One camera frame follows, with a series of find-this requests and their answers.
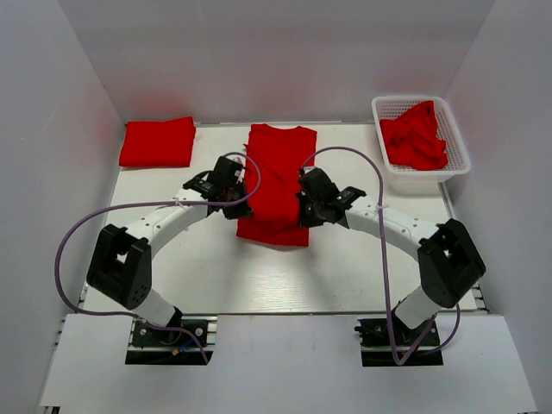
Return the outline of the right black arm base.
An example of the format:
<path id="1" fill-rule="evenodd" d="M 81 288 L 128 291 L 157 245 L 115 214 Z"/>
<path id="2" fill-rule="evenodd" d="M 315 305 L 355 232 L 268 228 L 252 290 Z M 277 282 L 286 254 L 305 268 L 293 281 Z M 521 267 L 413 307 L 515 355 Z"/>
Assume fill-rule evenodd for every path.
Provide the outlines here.
<path id="1" fill-rule="evenodd" d="M 424 324 L 413 331 L 395 328 L 395 342 L 398 358 L 401 359 L 415 340 L 423 332 Z M 363 367 L 397 367 L 392 357 L 392 348 L 385 317 L 361 318 L 354 331 L 358 334 L 361 347 L 361 364 Z M 430 354 L 430 350 L 441 344 L 436 323 L 405 362 L 405 367 L 439 367 L 443 365 L 442 351 Z"/>

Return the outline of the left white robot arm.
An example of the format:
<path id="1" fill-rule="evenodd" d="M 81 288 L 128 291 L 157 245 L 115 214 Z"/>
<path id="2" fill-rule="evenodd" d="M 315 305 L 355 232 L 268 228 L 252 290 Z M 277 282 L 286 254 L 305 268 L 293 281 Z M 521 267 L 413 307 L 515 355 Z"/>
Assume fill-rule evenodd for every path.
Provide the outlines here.
<path id="1" fill-rule="evenodd" d="M 153 287 L 153 258 L 176 236 L 219 210 L 229 220 L 250 216 L 244 165 L 221 156 L 214 168 L 183 184 L 168 204 L 126 226 L 99 233 L 86 281 L 104 296 L 153 325 L 162 343 L 182 334 L 182 312 Z"/>

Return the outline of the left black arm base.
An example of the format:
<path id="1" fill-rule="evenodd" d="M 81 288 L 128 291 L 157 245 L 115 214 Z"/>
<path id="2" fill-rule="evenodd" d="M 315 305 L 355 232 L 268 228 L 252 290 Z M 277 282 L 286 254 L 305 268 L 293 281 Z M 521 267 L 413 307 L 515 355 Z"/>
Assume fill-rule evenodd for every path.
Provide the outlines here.
<path id="1" fill-rule="evenodd" d="M 143 321 L 132 324 L 125 364 L 129 366 L 206 366 L 216 345 L 215 317 L 184 317 L 181 328 L 199 341 L 207 360 L 194 340 L 181 332 L 151 329 Z"/>

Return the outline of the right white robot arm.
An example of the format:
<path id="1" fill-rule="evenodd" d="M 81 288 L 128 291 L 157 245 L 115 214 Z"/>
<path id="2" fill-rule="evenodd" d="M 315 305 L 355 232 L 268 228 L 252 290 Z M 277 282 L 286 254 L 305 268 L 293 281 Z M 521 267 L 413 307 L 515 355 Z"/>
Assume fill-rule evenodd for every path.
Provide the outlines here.
<path id="1" fill-rule="evenodd" d="M 299 224 L 325 223 L 377 236 L 412 257 L 420 285 L 392 310 L 391 337 L 407 344 L 441 309 L 452 309 L 486 273 L 486 265 L 463 223 L 431 223 L 385 208 L 352 186 L 339 190 L 320 168 L 299 175 Z"/>

